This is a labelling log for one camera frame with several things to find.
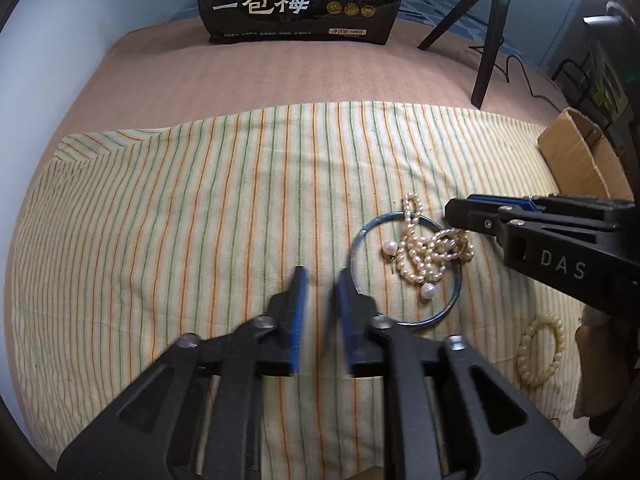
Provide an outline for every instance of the bed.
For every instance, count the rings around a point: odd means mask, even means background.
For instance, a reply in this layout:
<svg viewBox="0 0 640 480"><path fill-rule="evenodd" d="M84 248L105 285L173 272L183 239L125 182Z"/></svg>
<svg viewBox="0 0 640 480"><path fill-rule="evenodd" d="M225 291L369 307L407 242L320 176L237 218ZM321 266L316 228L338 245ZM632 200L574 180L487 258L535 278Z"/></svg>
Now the bed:
<svg viewBox="0 0 640 480"><path fill-rule="evenodd" d="M111 49L34 175L6 280L14 385L50 464L176 336L229 332L299 264L311 277L301 372L266 381L264 474L340 479L382 463L380 381L348 378L325 326L351 238L400 209L407 191L438 222L453 196L557 191L536 147L556 110L521 73L507 83L499 71L483 110L471 109L479 54L452 34L416 49L430 30L397 20L385 46L212 46L195 18ZM527 71L535 93L566 105ZM420 319L448 282L418 306L379 257L392 235L372 234L358 275L382 312ZM572 417L580 304L505 269L487 238L474 243L460 302L425 336L461 333L522 387L523 330L536 315L560 316L570 335L562 366L523 390L586 452L596 438ZM532 352L540 367L550 360L549 334Z"/></svg>

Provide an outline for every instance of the tripod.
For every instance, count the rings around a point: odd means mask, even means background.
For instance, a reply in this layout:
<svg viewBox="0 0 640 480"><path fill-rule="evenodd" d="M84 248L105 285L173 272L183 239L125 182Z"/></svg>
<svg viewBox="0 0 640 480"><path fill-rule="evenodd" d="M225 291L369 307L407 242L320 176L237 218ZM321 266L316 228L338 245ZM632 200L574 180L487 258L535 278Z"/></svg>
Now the tripod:
<svg viewBox="0 0 640 480"><path fill-rule="evenodd" d="M462 16L479 1L480 0L460 0L438 26L431 31L431 34L425 38L418 48L420 50L427 50L440 36L451 28L451 25L462 18ZM484 40L484 50L482 51L482 59L480 60L480 67L478 68L476 85L471 94L471 104L476 108L482 106L486 90L489 86L489 79L491 79L495 59L498 56L498 49L502 41L502 33L504 31L504 23L507 20L510 1L511 0L491 0L491 11L489 13L486 39Z"/></svg>

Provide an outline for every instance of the black cable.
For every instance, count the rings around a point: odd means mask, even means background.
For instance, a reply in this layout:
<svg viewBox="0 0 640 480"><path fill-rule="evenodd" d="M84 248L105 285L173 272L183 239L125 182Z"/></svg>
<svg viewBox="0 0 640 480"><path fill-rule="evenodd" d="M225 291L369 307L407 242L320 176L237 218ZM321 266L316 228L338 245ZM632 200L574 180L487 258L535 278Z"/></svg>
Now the black cable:
<svg viewBox="0 0 640 480"><path fill-rule="evenodd" d="M504 37L502 37L502 40L500 41L500 46L503 43L504 43ZM474 52L479 52L480 54L482 54L482 52L484 51L484 46L483 45L472 45L472 46L469 47L469 49L473 50ZM502 72L502 74L504 75L505 79L507 80L507 83L511 83L511 79L509 78L509 62L510 62L510 60L512 58L517 60L518 63L520 64L520 66L522 67L522 74L524 75L524 79L527 82L527 86L529 87L529 93L531 94L531 97L533 97L535 99L542 99L542 100L546 101L547 103L549 103L554 108L554 110L556 110L556 112L558 112L558 113L562 112L562 110L560 108L558 108L554 104L554 102L551 99L549 99L547 96L533 93L533 88L531 87L531 82L529 81L529 76L527 75L527 70L524 68L524 63L522 62L520 57L516 56L515 54L510 54L509 56L507 56L507 61L506 61L506 65L505 65L504 69L501 66L499 66L497 63L494 64L494 66L500 72Z"/></svg>

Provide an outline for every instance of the pearl pendant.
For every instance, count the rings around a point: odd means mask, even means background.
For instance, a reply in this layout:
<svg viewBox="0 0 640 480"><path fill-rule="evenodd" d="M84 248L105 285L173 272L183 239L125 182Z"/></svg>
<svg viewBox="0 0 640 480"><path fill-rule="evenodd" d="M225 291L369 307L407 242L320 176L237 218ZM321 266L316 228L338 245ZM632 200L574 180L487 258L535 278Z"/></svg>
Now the pearl pendant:
<svg viewBox="0 0 640 480"><path fill-rule="evenodd" d="M386 256L393 256L398 251L398 244L393 240L387 240L382 244L382 252Z"/></svg>
<svg viewBox="0 0 640 480"><path fill-rule="evenodd" d="M430 300L436 295L436 286L433 283L425 283L420 287L420 297L424 300Z"/></svg>

